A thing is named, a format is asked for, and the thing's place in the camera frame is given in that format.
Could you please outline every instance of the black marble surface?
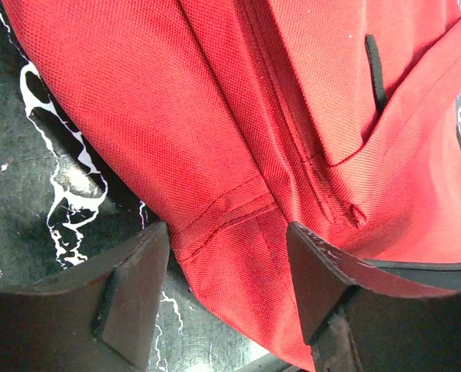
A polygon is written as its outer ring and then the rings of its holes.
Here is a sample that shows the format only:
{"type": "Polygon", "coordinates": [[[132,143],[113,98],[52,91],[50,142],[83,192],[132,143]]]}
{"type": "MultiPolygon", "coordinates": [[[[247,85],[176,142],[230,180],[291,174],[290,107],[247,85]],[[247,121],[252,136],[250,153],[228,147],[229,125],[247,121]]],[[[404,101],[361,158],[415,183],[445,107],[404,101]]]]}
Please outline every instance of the black marble surface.
{"type": "MultiPolygon", "coordinates": [[[[79,264],[156,218],[48,95],[0,8],[0,286],[79,264]]],[[[234,371],[266,353],[202,308],[171,257],[148,370],[234,371]]]]}

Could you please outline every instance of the black strap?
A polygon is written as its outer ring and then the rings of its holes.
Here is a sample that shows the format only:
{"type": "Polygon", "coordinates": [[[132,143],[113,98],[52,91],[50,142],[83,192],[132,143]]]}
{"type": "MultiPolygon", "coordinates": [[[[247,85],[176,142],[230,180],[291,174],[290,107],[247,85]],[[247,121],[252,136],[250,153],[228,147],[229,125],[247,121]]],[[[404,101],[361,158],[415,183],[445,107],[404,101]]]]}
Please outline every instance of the black strap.
{"type": "Polygon", "coordinates": [[[377,104],[378,113],[381,114],[387,105],[387,96],[385,95],[382,63],[380,61],[380,53],[378,52],[375,37],[373,35],[366,35],[365,45],[368,59],[370,60],[371,83],[373,85],[373,93],[375,94],[375,102],[377,104]]]}

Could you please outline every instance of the red fabric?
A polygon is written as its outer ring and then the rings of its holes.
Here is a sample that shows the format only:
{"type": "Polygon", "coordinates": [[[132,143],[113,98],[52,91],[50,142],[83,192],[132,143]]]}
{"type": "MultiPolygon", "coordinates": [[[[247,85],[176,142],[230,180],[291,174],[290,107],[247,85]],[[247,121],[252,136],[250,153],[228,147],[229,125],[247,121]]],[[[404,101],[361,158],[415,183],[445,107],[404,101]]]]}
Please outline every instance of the red fabric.
{"type": "Polygon", "coordinates": [[[280,358],[314,369],[288,222],[359,257],[461,260],[456,0],[4,3],[65,111],[169,222],[196,297],[280,358]]]}

